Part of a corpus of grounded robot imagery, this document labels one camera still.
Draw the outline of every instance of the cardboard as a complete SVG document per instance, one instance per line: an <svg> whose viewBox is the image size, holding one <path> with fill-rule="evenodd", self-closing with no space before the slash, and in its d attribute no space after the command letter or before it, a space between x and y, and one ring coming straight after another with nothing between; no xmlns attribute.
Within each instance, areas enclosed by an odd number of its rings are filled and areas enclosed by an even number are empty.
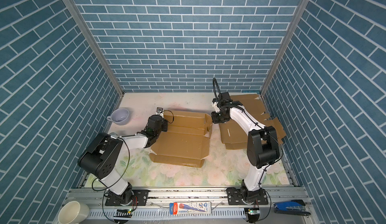
<svg viewBox="0 0 386 224"><path fill-rule="evenodd" d="M172 165L202 167L209 155L209 139L212 131L211 116L205 113L184 111L164 112L168 120L167 132L161 132L151 146L153 162Z"/></svg>
<svg viewBox="0 0 386 224"><path fill-rule="evenodd" d="M276 129L277 141L279 144L283 144L282 138L286 136L278 118L269 120L270 115L265 112L265 106L263 101L258 99L258 94L245 94L245 95L232 95L230 96L233 101L240 101L245 109L260 123L266 126L273 126ZM226 149L246 149L248 142L248 135L234 120L230 120L226 123L221 123L220 135L221 142L225 144Z"/></svg>

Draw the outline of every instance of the black mounting plate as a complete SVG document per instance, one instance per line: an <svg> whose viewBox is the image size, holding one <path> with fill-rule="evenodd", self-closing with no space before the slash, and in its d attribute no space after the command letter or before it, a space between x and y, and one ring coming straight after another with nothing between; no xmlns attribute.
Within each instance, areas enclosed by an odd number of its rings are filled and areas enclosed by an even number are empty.
<svg viewBox="0 0 386 224"><path fill-rule="evenodd" d="M132 190L134 196L137 197L137 205L145 206L147 202L147 196L149 194L149 190ZM119 202L116 202L114 198L106 198L105 206L121 206Z"/></svg>
<svg viewBox="0 0 386 224"><path fill-rule="evenodd" d="M227 198L228 198L228 205L230 206L238 206L238 205L253 205L254 203L248 203L244 202L242 199L242 195L240 192L240 189L229 187L226 190ZM268 199L267 194L264 191L263 195L258 195L256 197L256 200L258 201L259 205L268 205Z"/></svg>

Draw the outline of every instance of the floral tablecloth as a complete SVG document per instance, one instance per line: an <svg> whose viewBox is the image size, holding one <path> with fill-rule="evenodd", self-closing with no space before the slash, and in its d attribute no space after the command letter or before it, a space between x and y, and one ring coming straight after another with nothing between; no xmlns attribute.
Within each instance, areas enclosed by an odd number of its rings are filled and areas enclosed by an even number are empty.
<svg viewBox="0 0 386 224"><path fill-rule="evenodd" d="M250 166L246 149L227 150L221 143L219 125L214 124L210 138L209 155L201 168L153 163L149 158L150 148L133 149L130 161L127 152L120 154L115 165L122 174L129 161L123 178L132 186L219 186L240 185L248 174ZM91 187L95 176L90 175L85 187ZM281 161L267 170L263 185L288 185L287 174ZM103 187L95 181L94 187Z"/></svg>

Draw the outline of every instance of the robotic arm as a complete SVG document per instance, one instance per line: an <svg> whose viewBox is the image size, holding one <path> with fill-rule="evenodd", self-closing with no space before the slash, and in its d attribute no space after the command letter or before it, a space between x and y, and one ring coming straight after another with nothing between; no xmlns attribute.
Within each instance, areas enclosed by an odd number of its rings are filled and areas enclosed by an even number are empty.
<svg viewBox="0 0 386 224"><path fill-rule="evenodd" d="M167 123L163 109L158 107L156 114L147 120L146 127L135 135L118 137L100 133L80 156L78 165L94 174L116 202L127 205L132 200L132 186L114 168L118 155L130 149L150 147L162 131L167 131Z"/></svg>
<svg viewBox="0 0 386 224"><path fill-rule="evenodd" d="M250 115L239 101L232 101L228 92L220 93L213 99L214 112L211 113L213 123L236 121L248 135L247 156L251 163L247 177L241 183L240 192L245 202L254 202L261 192L260 181L266 170L279 157L279 145L276 130L265 126Z"/></svg>

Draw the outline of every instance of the cup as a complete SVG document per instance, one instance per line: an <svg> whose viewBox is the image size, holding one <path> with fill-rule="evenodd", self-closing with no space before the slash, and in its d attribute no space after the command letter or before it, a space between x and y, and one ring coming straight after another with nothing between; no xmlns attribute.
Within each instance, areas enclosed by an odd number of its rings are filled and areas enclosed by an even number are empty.
<svg viewBox="0 0 386 224"><path fill-rule="evenodd" d="M77 201L68 202L59 212L57 220L60 224L78 224L90 214L90 208Z"/></svg>
<svg viewBox="0 0 386 224"><path fill-rule="evenodd" d="M107 120L116 125L125 125L129 121L128 110L124 108L117 109L110 116L107 116Z"/></svg>

